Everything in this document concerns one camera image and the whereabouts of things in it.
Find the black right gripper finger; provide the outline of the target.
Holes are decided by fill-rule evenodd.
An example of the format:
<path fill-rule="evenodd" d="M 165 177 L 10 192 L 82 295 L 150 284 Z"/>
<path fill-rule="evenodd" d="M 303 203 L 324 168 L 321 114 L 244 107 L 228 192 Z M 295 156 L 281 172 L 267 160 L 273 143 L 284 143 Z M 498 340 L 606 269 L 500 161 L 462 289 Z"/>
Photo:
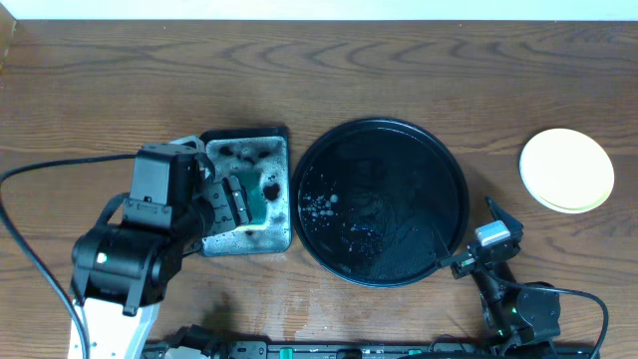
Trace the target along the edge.
<path fill-rule="evenodd" d="M 523 224 L 520 221 L 506 212 L 490 196 L 485 198 L 485 202 L 494 220 L 502 221 L 512 237 L 522 237 Z"/>
<path fill-rule="evenodd" d="M 460 234 L 455 225 L 433 220 L 430 224 L 431 269 L 439 269 L 459 246 Z"/>

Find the green and yellow sponge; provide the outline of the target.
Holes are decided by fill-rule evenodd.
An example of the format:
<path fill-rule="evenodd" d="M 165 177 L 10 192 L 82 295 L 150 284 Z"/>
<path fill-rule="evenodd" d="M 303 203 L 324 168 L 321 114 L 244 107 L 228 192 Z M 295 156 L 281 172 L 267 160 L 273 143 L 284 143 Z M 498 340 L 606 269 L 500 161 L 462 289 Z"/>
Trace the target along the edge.
<path fill-rule="evenodd" d="M 261 174 L 257 172 L 244 172 L 236 174 L 239 183 L 245 191 L 247 209 L 251 215 L 251 221 L 246 226 L 251 229 L 263 229 L 266 222 L 266 204 L 260 184 Z"/>

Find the yellow plate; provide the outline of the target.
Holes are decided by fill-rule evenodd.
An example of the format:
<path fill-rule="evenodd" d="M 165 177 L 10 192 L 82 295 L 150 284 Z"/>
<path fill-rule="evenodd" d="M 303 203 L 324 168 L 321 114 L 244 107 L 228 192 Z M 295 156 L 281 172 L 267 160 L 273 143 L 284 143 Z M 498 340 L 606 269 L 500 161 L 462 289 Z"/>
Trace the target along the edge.
<path fill-rule="evenodd" d="M 600 206 L 615 183 L 613 164 L 605 150 L 592 138 L 561 128 L 542 131 L 524 145 L 519 173 L 535 200 L 569 214 Z"/>

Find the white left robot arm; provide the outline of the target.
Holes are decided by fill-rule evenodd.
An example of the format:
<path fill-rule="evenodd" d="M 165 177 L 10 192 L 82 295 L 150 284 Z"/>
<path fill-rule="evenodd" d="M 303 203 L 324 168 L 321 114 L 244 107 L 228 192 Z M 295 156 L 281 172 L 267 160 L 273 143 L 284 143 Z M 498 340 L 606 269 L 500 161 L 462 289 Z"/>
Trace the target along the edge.
<path fill-rule="evenodd" d="M 114 196 L 72 251 L 72 358 L 138 358 L 183 259 L 212 234 L 250 223 L 235 176 L 217 179 L 208 156 L 147 144 L 129 192 Z"/>

